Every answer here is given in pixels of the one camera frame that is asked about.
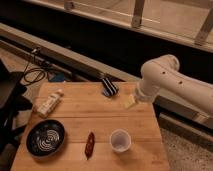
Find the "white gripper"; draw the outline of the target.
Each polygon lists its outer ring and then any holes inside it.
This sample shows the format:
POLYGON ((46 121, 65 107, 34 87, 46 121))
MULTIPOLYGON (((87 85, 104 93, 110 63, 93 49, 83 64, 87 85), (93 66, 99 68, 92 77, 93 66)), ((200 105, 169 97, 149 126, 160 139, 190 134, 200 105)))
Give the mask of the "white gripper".
POLYGON ((136 104, 136 99, 141 102, 153 102, 156 94, 156 88, 145 82, 139 82, 135 88, 135 96, 130 94, 124 101, 126 109, 131 108, 136 104))

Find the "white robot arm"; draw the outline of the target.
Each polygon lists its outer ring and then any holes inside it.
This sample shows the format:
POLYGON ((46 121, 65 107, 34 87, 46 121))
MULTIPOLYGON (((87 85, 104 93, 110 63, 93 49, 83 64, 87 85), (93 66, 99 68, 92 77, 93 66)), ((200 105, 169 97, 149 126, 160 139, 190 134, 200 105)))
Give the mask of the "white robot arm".
POLYGON ((171 54, 146 61, 141 66, 142 79, 124 106, 131 108, 138 102, 152 102, 160 89, 166 89, 213 115, 213 85, 181 74, 179 68, 179 60, 171 54))

